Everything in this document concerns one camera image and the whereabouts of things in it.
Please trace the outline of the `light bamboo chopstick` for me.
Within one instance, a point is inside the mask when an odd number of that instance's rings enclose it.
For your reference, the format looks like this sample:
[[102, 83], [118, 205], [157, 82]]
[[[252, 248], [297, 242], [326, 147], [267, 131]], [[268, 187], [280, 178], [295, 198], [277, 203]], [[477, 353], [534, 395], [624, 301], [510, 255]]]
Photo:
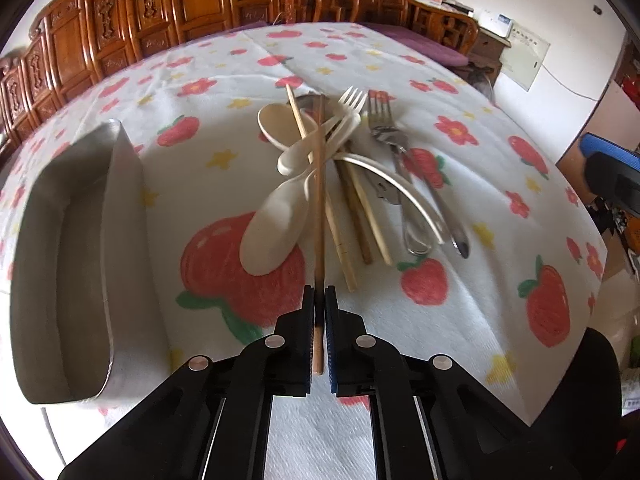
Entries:
[[316, 252], [317, 260], [322, 263], [322, 269], [320, 271], [315, 270], [314, 275], [318, 280], [323, 280], [326, 277], [324, 226], [328, 226], [346, 286], [350, 292], [354, 292], [358, 286], [355, 271], [349, 259], [346, 244], [338, 230], [338, 223], [336, 221], [336, 215], [334, 214], [331, 197], [326, 194], [326, 170], [324, 170], [324, 155], [326, 154], [325, 143], [325, 140], [312, 142], [311, 163], [314, 165], [314, 170], [316, 170], [314, 173], [314, 199], [316, 200], [317, 209], [317, 219], [314, 222], [314, 239], [316, 240], [314, 242], [314, 251]]

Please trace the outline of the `stainless steel fork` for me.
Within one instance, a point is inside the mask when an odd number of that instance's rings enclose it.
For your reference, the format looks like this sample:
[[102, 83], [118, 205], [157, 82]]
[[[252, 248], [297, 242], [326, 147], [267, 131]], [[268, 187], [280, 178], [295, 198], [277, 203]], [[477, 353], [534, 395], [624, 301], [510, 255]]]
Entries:
[[[396, 127], [393, 120], [392, 110], [390, 109], [390, 96], [383, 91], [369, 90], [367, 112], [371, 134], [375, 140], [388, 146], [392, 152], [394, 167], [397, 173], [409, 182], [412, 182], [409, 171], [409, 166], [412, 166], [434, 198], [436, 208], [449, 231], [448, 242], [456, 248], [456, 251], [462, 258], [468, 258], [470, 255], [469, 237], [466, 235], [460, 220], [438, 195], [434, 186], [427, 181], [426, 175], [418, 166], [418, 160], [410, 154], [407, 135]], [[433, 245], [431, 229], [427, 226], [427, 223], [420, 214], [418, 215], [418, 219], [422, 221], [426, 232], [430, 234], [431, 245]]]

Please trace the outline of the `cream plastic fork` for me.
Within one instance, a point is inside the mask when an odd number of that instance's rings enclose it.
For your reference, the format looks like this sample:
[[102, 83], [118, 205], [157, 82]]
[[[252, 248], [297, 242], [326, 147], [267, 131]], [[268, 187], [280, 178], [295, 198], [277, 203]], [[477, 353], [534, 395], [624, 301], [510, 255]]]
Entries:
[[277, 168], [282, 176], [294, 176], [308, 166], [308, 156], [314, 144], [324, 138], [326, 140], [326, 157], [332, 157], [339, 148], [352, 136], [360, 126], [360, 113], [364, 107], [366, 92], [355, 87], [349, 87], [334, 103], [336, 114], [317, 126], [311, 133], [295, 141], [280, 155]]

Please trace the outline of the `brown wooden chopstick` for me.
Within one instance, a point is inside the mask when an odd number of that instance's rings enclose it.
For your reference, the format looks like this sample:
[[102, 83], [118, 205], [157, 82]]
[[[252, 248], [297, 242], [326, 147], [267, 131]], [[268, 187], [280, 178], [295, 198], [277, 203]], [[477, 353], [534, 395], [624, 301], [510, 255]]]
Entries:
[[318, 96], [314, 103], [314, 118], [318, 132], [314, 140], [314, 340], [312, 343], [312, 372], [323, 374], [323, 293], [324, 293], [324, 134], [322, 133], [323, 103]]

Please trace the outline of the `wooden side table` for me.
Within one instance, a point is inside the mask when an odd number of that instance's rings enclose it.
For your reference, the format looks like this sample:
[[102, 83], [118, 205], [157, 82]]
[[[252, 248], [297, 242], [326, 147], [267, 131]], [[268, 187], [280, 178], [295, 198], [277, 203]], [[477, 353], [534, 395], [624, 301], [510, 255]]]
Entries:
[[474, 67], [484, 70], [490, 84], [494, 86], [502, 69], [501, 55], [510, 47], [509, 40], [481, 27], [473, 47], [469, 50], [468, 59]]

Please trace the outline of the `white device on side table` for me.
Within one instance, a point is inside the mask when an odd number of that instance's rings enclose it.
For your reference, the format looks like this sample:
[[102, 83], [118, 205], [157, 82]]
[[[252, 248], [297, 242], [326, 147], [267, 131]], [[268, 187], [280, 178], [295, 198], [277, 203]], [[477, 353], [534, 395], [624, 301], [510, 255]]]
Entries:
[[480, 28], [488, 30], [488, 32], [503, 39], [510, 36], [513, 27], [512, 18], [508, 18], [501, 13], [494, 13], [487, 10], [483, 10], [478, 14], [477, 21]]

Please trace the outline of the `metal rectangular tin box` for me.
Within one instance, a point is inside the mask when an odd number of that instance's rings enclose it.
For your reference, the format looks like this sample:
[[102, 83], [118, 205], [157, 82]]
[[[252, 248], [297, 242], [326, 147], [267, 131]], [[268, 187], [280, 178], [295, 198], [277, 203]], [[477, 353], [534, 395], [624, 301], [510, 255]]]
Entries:
[[10, 307], [14, 370], [29, 403], [137, 402], [169, 375], [142, 191], [142, 163], [118, 120], [38, 174]]

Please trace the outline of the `stainless steel spoon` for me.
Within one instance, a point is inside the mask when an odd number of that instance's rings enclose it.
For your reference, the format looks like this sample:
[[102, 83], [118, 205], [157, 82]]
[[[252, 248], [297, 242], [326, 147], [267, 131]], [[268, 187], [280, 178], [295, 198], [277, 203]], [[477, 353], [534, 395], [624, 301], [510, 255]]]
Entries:
[[[318, 94], [305, 94], [295, 99], [296, 104], [304, 112], [311, 114], [318, 124], [337, 118], [338, 113], [344, 110], [342, 104], [332, 103], [327, 96]], [[426, 232], [421, 220], [418, 219], [418, 211], [414, 208], [406, 196], [399, 192], [398, 188], [370, 170], [364, 170], [375, 193], [381, 200], [400, 207], [402, 238], [405, 248], [414, 256], [426, 256], [432, 249], [430, 234]]]

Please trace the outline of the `cream plastic spoon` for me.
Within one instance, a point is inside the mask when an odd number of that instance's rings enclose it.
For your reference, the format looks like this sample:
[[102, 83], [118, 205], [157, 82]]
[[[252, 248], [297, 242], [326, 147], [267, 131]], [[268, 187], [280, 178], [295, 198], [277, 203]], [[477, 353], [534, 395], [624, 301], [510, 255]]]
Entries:
[[302, 138], [288, 104], [271, 103], [263, 106], [258, 110], [257, 123], [262, 135], [280, 151], [285, 151]]
[[273, 190], [250, 219], [240, 244], [240, 263], [250, 275], [262, 276], [277, 269], [288, 258], [306, 224], [309, 211], [309, 179], [314, 165], [308, 164], [314, 141], [335, 130], [326, 141], [324, 160], [330, 159], [360, 125], [357, 112], [341, 120], [332, 119], [306, 138], [287, 148], [278, 160], [278, 170], [288, 176]]

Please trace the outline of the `light wooden chopstick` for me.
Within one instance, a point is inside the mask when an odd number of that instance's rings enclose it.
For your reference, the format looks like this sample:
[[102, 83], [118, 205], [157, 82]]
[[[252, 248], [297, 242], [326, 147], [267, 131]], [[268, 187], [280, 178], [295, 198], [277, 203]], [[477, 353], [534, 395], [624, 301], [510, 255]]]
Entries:
[[367, 196], [367, 192], [364, 190], [362, 183], [360, 181], [358, 170], [351, 164], [348, 164], [347, 172], [349, 174], [349, 177], [352, 179], [352, 184], [355, 187], [355, 191], [359, 198], [364, 216], [366, 217], [367, 222], [369, 223], [370, 230], [373, 234], [376, 246], [378, 246], [378, 251], [380, 252], [380, 255], [383, 261], [388, 266], [392, 266], [393, 260], [392, 260], [392, 257], [390, 256], [390, 251], [388, 250], [388, 246], [386, 244], [386, 240], [381, 230], [381, 227], [378, 224], [378, 220], [376, 220], [375, 218], [375, 214], [369, 202], [369, 197]]

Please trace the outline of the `dark wooden chopstick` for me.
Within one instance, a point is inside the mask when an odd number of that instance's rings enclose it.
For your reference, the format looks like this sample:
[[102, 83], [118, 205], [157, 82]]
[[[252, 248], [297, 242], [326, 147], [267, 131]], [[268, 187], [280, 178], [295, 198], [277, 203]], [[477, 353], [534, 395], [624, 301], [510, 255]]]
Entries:
[[359, 200], [355, 191], [355, 187], [352, 184], [352, 179], [346, 169], [344, 162], [334, 162], [335, 169], [337, 171], [338, 178], [341, 182], [341, 187], [345, 197], [345, 202], [349, 212], [349, 218], [352, 222], [352, 228], [354, 229], [356, 241], [360, 250], [362, 262], [367, 266], [373, 263], [373, 257], [371, 254], [371, 248], [364, 232], [360, 215], [359, 215]]

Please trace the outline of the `cream plastic spoon upper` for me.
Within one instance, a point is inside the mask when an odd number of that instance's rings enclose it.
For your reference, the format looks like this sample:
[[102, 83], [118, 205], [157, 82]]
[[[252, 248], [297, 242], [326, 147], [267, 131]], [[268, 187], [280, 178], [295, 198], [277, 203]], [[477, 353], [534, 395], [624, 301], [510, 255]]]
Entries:
[[258, 110], [257, 123], [262, 135], [280, 151], [285, 151], [302, 138], [288, 104], [271, 103], [263, 106]]

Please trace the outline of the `carved wooden long sofa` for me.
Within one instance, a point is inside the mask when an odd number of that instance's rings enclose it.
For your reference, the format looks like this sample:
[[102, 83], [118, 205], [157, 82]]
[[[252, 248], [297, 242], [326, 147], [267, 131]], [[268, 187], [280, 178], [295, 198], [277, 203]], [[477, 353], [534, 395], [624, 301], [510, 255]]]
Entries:
[[255, 23], [352, 22], [359, 0], [52, 0], [1, 60], [1, 158], [103, 79], [160, 51]]

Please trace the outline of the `white wall panel box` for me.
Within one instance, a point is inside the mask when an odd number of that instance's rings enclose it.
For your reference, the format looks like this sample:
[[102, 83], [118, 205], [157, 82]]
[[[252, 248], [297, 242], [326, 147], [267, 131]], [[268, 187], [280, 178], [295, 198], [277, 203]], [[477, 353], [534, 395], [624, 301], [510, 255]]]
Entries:
[[510, 47], [500, 56], [501, 73], [528, 91], [544, 64], [550, 44], [518, 23], [513, 24], [508, 41]]

